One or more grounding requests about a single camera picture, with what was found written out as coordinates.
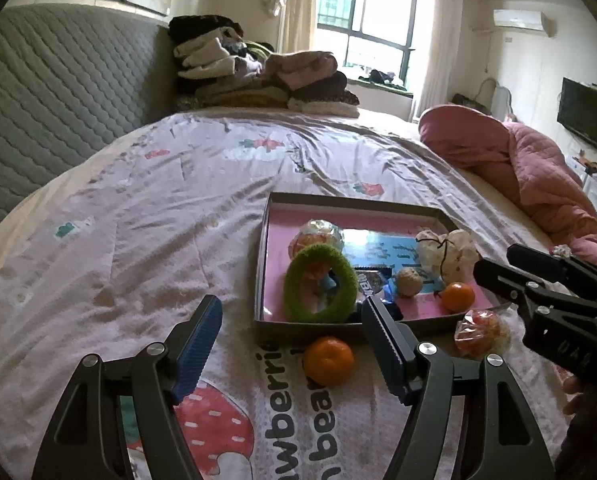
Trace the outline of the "person's right hand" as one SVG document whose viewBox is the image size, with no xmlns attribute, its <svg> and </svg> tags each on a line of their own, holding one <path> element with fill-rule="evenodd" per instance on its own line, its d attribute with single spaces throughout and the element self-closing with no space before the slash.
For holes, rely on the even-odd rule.
<svg viewBox="0 0 597 480">
<path fill-rule="evenodd" d="M 597 479 L 597 392 L 586 389 L 576 376 L 563 382 L 571 398 L 563 413 L 571 416 L 555 461 L 559 479 Z"/>
</svg>

